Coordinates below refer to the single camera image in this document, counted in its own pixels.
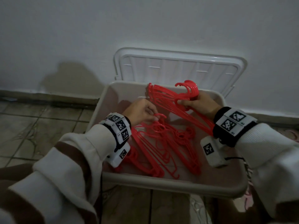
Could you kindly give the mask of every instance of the person's left hand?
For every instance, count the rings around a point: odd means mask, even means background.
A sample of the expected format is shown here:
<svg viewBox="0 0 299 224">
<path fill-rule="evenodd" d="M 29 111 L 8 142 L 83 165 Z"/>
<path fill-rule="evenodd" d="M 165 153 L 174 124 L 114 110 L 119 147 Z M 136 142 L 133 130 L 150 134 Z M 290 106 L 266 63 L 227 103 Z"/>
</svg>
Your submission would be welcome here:
<svg viewBox="0 0 299 224">
<path fill-rule="evenodd" d="M 132 127 L 140 124 L 143 121 L 158 121 L 159 119 L 154 114 L 158 114 L 156 106 L 147 99 L 137 99 L 123 113 L 126 116 Z"/>
</svg>

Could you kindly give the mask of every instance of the storage box lid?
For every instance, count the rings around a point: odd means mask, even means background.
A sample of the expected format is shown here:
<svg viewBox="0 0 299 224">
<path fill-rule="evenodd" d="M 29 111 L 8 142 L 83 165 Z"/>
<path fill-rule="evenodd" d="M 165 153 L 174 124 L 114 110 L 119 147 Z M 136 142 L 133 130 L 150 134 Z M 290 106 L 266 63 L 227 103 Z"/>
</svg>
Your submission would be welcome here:
<svg viewBox="0 0 299 224">
<path fill-rule="evenodd" d="M 174 85 L 187 79 L 226 97 L 245 70 L 241 58 L 123 48 L 114 55 L 116 80 Z"/>
</svg>

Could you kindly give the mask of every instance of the white sweater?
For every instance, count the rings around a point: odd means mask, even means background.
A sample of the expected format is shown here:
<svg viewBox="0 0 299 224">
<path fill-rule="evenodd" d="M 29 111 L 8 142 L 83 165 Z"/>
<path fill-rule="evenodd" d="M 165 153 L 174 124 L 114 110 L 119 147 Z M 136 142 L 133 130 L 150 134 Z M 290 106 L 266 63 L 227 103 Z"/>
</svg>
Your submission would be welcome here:
<svg viewBox="0 0 299 224">
<path fill-rule="evenodd" d="M 112 133 L 95 125 L 67 133 L 36 162 L 34 172 L 0 198 L 0 223 L 98 223 L 102 162 L 116 147 Z M 245 133 L 235 147 L 253 170 L 252 183 L 268 213 L 299 200 L 299 144 L 266 124 Z"/>
</svg>

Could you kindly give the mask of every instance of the white wall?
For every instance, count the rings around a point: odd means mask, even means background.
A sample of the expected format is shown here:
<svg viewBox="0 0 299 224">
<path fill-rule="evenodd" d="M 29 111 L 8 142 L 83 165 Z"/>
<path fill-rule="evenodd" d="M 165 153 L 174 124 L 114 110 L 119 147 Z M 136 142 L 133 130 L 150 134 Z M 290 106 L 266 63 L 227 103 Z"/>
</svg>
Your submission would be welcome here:
<svg viewBox="0 0 299 224">
<path fill-rule="evenodd" d="M 228 103 L 299 116 L 299 0 L 0 0 L 0 89 L 98 97 L 123 47 L 243 57 Z"/>
</svg>

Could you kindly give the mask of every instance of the person's right hand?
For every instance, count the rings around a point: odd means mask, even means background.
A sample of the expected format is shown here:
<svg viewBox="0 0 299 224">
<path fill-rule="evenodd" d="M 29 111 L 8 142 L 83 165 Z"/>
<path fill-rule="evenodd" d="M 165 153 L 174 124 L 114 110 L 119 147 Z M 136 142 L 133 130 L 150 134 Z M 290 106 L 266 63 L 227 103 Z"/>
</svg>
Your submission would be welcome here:
<svg viewBox="0 0 299 224">
<path fill-rule="evenodd" d="M 222 107 L 217 104 L 207 93 L 200 91 L 195 101 L 178 100 L 179 105 L 189 106 L 199 113 L 207 116 L 210 120 L 214 120 L 216 113 Z"/>
</svg>

